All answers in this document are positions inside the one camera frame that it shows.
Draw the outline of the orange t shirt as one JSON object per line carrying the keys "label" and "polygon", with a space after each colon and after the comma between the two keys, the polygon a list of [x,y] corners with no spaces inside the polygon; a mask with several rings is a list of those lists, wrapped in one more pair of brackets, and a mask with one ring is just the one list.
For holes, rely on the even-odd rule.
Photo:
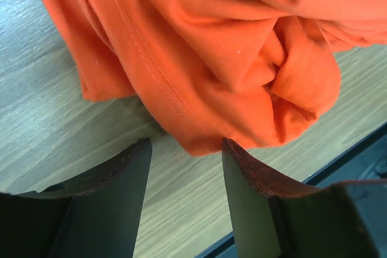
{"label": "orange t shirt", "polygon": [[136,94],[194,155],[296,139],[335,103],[335,51],[386,43],[386,0],[43,0],[83,96]]}

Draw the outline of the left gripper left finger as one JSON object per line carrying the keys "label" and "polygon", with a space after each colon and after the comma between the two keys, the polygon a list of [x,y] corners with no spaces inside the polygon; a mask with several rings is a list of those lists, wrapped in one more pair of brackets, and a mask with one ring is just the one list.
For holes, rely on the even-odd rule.
{"label": "left gripper left finger", "polygon": [[1,194],[2,257],[132,257],[151,141],[41,192]]}

